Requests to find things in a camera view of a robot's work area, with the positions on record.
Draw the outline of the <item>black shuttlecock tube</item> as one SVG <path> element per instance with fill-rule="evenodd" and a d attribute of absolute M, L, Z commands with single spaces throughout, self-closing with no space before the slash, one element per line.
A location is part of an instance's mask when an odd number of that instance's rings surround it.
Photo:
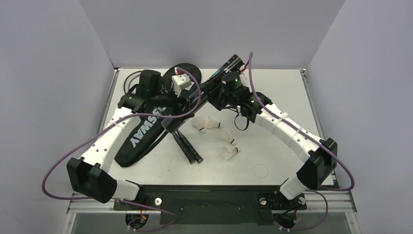
<path fill-rule="evenodd" d="M 187 118 L 193 117 L 194 114 L 202 108 L 207 102 L 206 88 L 216 85 L 224 85 L 226 90 L 230 88 L 239 88 L 245 86 L 245 92 L 249 92 L 246 81 L 242 78 L 245 69 L 248 67 L 249 61 L 243 62 L 238 55 L 233 55 L 226 61 L 217 71 L 215 71 L 206 81 L 199 84 L 200 90 L 195 87 L 193 91 L 197 91 L 197 109 L 195 112 L 182 118 L 165 119 L 162 121 L 163 127 L 169 132 L 176 132 L 186 121 Z"/>

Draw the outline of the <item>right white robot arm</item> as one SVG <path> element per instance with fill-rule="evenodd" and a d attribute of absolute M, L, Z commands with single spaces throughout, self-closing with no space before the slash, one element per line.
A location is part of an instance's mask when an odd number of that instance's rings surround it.
<path fill-rule="evenodd" d="M 241 115 L 275 135 L 303 162 L 300 169 L 279 188 L 275 202 L 288 209 L 307 190 L 317 190 L 336 168 L 337 143 L 311 134 L 291 120 L 264 94 L 244 85 L 241 72 L 220 72 L 201 83 L 202 103 L 216 109 L 238 108 Z"/>

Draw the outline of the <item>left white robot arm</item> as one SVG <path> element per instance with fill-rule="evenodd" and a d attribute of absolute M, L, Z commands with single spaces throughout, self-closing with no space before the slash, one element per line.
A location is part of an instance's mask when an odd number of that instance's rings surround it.
<path fill-rule="evenodd" d="M 110 175 L 113 162 L 129 167 L 155 148 L 178 124 L 195 114 L 201 74 L 174 67 L 162 75 L 155 70 L 133 74 L 135 84 L 125 90 L 108 125 L 80 157 L 66 165 L 72 188 L 107 203 L 125 199 L 134 210 L 145 205 L 143 187 Z"/>

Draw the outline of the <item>white shuttlecock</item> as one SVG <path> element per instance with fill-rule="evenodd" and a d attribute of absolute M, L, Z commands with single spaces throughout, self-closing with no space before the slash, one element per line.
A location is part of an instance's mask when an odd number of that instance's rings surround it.
<path fill-rule="evenodd" d="M 206 127 L 205 127 L 205 124 L 204 124 L 204 118 L 201 117 L 201 116 L 193 117 L 191 119 L 191 125 L 192 125 L 192 127 L 197 129 L 202 134 L 206 132 Z"/>
<path fill-rule="evenodd" d="M 234 155 L 240 152 L 240 148 L 232 146 L 223 146 L 221 156 L 224 160 L 230 160 Z"/>
<path fill-rule="evenodd" d="M 233 137 L 233 135 L 231 134 L 230 131 L 223 132 L 220 135 L 220 139 L 227 142 L 227 143 L 229 143 L 230 145 L 236 145 L 237 144 L 237 141 L 235 140 L 235 138 Z"/>
<path fill-rule="evenodd" d="M 223 128 L 224 125 L 221 122 L 215 120 L 214 118 L 208 117 L 206 119 L 205 127 L 207 129 L 213 129 L 213 128 L 219 129 L 219 128 Z"/>

